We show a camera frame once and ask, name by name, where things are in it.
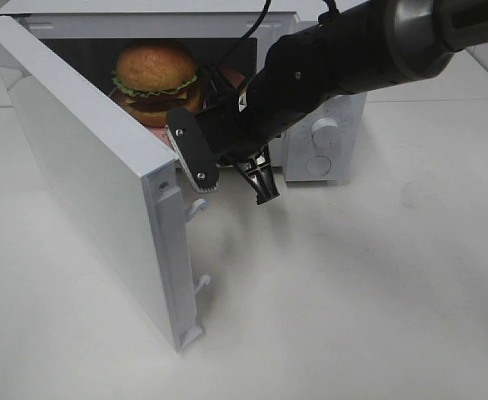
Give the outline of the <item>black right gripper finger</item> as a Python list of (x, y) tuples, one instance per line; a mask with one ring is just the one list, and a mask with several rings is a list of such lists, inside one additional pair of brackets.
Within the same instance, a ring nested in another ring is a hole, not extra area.
[(262, 149), (232, 166), (256, 192), (256, 204), (262, 205), (279, 196), (268, 149)]

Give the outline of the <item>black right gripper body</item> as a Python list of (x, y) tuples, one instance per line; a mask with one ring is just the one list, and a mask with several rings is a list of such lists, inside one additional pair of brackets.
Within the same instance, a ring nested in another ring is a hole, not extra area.
[(306, 116), (306, 75), (257, 74), (195, 115), (218, 157), (239, 161)]

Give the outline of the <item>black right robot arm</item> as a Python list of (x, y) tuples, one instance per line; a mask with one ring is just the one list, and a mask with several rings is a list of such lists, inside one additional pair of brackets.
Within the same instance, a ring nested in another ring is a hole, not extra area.
[(260, 72), (197, 122), (218, 162), (265, 203), (278, 194), (267, 144), (325, 101), (439, 75), (488, 43), (488, 1), (367, 1), (279, 38)]

